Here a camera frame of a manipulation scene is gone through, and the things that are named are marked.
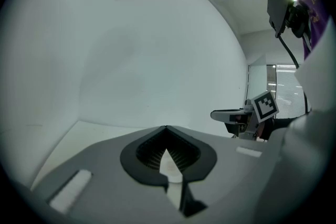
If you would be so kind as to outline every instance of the black and white fiducial marker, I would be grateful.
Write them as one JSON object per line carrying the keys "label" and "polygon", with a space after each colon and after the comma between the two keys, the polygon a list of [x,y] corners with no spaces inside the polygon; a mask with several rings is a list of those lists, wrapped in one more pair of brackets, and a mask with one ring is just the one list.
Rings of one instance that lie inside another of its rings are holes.
{"label": "black and white fiducial marker", "polygon": [[258,122],[263,122],[279,113],[278,105],[270,91],[251,99]]}

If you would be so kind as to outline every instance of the black cable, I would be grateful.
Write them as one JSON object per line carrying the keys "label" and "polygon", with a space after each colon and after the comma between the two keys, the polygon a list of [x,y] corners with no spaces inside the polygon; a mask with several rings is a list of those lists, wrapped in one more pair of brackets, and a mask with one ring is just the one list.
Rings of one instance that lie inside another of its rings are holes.
{"label": "black cable", "polygon": [[[294,54],[291,52],[291,50],[288,48],[288,46],[286,45],[286,43],[284,42],[284,40],[282,39],[281,35],[279,35],[279,40],[281,41],[281,44],[283,45],[283,47],[286,49],[286,51],[288,52],[290,58],[292,58],[292,61],[296,67],[296,69],[299,69],[299,64],[297,62],[297,60],[295,59]],[[305,114],[308,113],[308,101],[307,101],[307,97],[306,94],[303,92],[303,96],[304,96],[304,107],[305,107]]]}
{"label": "black cable", "polygon": [[286,43],[284,42],[284,40],[282,39],[281,35],[279,35],[279,40],[281,41],[282,45],[284,46],[284,48],[286,49],[286,51],[288,52],[290,58],[292,58],[292,61],[294,62],[294,65],[296,67],[296,69],[299,69],[299,64],[297,62],[297,60],[294,57],[294,54],[291,52],[291,50],[287,47]]}

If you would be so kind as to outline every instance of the white wall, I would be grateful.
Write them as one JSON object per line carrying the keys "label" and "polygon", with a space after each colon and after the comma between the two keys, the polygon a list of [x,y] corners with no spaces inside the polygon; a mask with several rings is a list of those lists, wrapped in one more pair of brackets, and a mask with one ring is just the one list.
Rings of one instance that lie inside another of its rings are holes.
{"label": "white wall", "polygon": [[105,126],[83,121],[76,122],[48,157],[37,174],[31,188],[34,189],[41,179],[49,172],[66,162],[68,159],[74,157],[88,146],[139,130],[142,129]]}
{"label": "white wall", "polygon": [[262,55],[249,67],[247,98],[252,99],[267,90],[266,56]]}
{"label": "white wall", "polygon": [[113,1],[8,0],[2,10],[1,154],[27,186],[78,119],[84,62]]}
{"label": "white wall", "polygon": [[210,113],[241,106],[246,61],[220,13],[207,0],[121,0],[113,16],[89,52],[80,119],[227,134]]}
{"label": "white wall", "polygon": [[[298,39],[294,36],[290,29],[286,29],[281,36],[293,52],[298,63],[303,63],[304,55],[302,39]],[[240,44],[249,65],[257,60],[262,54],[266,54],[266,63],[268,65],[275,63],[293,64],[280,40],[275,38],[274,30],[265,30],[241,35]]]}
{"label": "white wall", "polygon": [[27,186],[78,117],[225,135],[210,112],[244,99],[244,54],[207,0],[10,0],[1,19],[1,154]]}

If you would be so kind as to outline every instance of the purple cloth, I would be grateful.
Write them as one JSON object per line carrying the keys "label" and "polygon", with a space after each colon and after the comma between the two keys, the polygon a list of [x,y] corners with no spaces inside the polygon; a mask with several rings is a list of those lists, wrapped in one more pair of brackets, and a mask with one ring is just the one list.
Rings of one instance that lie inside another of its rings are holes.
{"label": "purple cloth", "polygon": [[[311,48],[313,49],[320,40],[328,22],[329,14],[325,9],[322,0],[298,0],[298,4],[304,3],[309,7],[308,14],[310,17],[311,30]],[[307,44],[303,42],[305,49],[304,58],[309,55]]]}

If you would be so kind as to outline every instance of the window blinds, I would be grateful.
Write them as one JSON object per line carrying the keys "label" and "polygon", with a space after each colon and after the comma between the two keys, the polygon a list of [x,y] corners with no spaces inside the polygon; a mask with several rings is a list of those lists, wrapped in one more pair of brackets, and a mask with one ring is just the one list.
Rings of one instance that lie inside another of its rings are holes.
{"label": "window blinds", "polygon": [[277,65],[277,119],[295,118],[304,114],[303,90],[294,76],[295,71],[294,65]]}

